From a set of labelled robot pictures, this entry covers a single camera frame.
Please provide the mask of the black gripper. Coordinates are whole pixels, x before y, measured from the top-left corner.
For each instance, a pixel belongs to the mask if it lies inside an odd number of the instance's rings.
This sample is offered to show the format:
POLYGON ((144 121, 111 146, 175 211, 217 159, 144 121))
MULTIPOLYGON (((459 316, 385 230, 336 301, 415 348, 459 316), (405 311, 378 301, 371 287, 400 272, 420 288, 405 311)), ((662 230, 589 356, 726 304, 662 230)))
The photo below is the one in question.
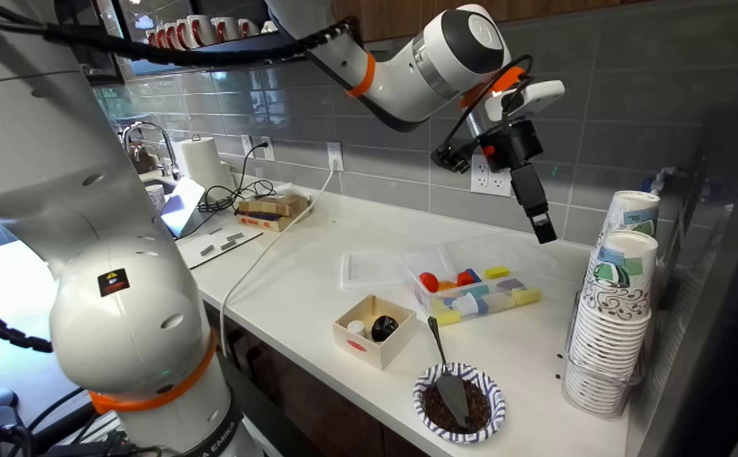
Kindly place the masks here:
POLYGON ((565 83, 560 79, 551 79, 491 92, 484 102, 489 129, 482 135, 482 146, 486 163, 491 169, 510 169, 514 198, 525 207, 539 243, 556 241, 558 233, 548 212, 539 177, 530 164, 530 156, 543 153, 533 116, 562 93, 565 83))

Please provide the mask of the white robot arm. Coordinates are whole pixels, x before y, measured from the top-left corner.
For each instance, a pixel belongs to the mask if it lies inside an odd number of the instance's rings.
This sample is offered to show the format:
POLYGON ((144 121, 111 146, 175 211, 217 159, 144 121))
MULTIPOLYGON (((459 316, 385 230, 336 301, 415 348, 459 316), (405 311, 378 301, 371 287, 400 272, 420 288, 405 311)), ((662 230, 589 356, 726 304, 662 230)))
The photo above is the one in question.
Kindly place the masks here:
POLYGON ((175 65, 307 52, 395 129, 454 98, 484 106, 491 132, 514 135, 503 164, 534 235, 556 235, 527 116, 565 83, 533 82, 476 2, 439 13, 388 61, 367 52, 329 2, 267 0, 288 35, 267 51, 169 51, 59 24, 46 0, 0 2, 0 224, 59 278, 46 349, 144 455, 257 457, 260 445, 232 405, 198 285, 92 98, 79 46, 175 65))

